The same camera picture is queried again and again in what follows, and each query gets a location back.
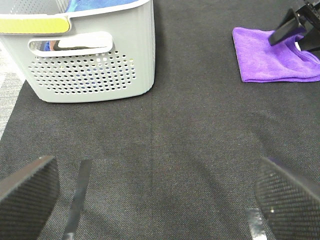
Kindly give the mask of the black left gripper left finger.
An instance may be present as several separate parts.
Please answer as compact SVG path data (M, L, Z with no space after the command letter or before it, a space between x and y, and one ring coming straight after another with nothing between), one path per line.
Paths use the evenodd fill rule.
M0 181L0 238L36 240L60 193L58 162L42 156Z

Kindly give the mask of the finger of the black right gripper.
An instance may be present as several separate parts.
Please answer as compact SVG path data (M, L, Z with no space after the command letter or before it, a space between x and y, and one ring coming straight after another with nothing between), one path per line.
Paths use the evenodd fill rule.
M271 46L275 46L292 36L306 31L305 21L301 19L293 8L290 8L276 30L268 37L268 42Z
M298 45L302 51L320 51L320 31L311 23L307 23L305 25L305 31L298 34L302 36L302 38L298 40Z

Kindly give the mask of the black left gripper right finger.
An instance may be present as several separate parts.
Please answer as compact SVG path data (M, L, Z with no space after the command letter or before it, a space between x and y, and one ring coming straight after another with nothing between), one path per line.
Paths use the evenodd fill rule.
M255 196L277 240L320 238L320 185L281 161L261 159Z

